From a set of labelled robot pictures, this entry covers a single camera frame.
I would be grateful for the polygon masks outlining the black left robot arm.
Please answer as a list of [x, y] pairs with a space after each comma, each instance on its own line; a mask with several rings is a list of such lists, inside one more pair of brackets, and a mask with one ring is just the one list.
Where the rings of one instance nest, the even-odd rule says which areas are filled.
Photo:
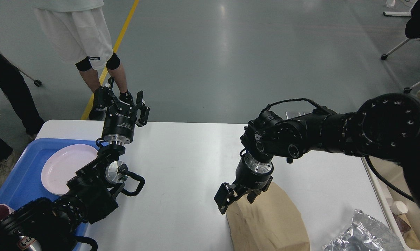
[[119, 194], [132, 197], [143, 189], [145, 179], [119, 158], [133, 142], [135, 127], [146, 125], [150, 108], [143, 91], [123, 102], [113, 93], [113, 77], [108, 84], [94, 95], [93, 109], [105, 112], [97, 157], [70, 177], [66, 194], [54, 201], [37, 198], [1, 219], [0, 251], [72, 251], [78, 243], [96, 251], [94, 239], [75, 234], [79, 225], [110, 215], [119, 206]]

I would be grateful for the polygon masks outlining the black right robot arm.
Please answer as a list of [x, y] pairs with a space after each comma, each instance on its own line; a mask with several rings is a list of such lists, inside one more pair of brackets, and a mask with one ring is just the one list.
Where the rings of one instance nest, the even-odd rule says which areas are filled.
[[308, 102], [315, 107], [311, 113], [285, 120], [269, 104], [248, 122], [240, 138], [246, 152], [240, 152], [236, 179], [221, 184], [214, 198], [221, 214], [242, 196], [253, 203], [267, 191], [274, 156], [292, 163], [311, 150], [394, 162], [402, 167], [420, 209], [420, 99], [403, 93], [380, 95], [346, 114]]

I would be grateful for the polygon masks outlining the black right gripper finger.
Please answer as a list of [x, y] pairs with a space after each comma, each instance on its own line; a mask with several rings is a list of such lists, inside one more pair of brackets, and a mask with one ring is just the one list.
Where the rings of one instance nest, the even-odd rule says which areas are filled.
[[233, 202], [242, 198], [246, 193], [247, 187], [243, 185], [222, 183], [214, 197], [214, 201], [223, 215]]
[[248, 202], [250, 204], [253, 204], [256, 198], [261, 194], [261, 192], [266, 192], [269, 189], [270, 184], [272, 183], [272, 180], [273, 180], [273, 177], [270, 176], [270, 178], [268, 179], [268, 181], [266, 182], [263, 188], [253, 189], [251, 192], [248, 192], [248, 195], [247, 195]]

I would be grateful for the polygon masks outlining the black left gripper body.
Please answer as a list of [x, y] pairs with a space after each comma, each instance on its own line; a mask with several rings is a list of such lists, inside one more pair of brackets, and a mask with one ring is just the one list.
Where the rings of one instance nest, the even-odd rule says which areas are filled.
[[133, 105], [116, 102], [105, 113], [102, 138], [108, 143], [130, 144], [133, 142], [137, 111]]

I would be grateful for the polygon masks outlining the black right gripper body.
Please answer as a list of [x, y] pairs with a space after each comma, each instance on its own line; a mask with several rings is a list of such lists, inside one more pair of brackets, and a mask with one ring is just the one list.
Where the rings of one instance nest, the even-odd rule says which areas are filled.
[[274, 166], [272, 162], [262, 163], [250, 153], [244, 153], [235, 172], [235, 192], [237, 194], [250, 191], [266, 192], [272, 182]]

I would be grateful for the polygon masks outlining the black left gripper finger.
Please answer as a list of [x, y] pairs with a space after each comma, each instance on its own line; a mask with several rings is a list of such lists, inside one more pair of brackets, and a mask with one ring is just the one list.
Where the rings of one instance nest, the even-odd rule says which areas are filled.
[[131, 103], [134, 116], [136, 117], [135, 124], [138, 127], [144, 127], [147, 124], [150, 112], [150, 107], [146, 105], [143, 95], [144, 92], [139, 91]]
[[108, 79], [108, 86], [101, 86], [94, 92], [92, 104], [93, 115], [121, 115], [122, 104], [113, 92], [114, 77]]

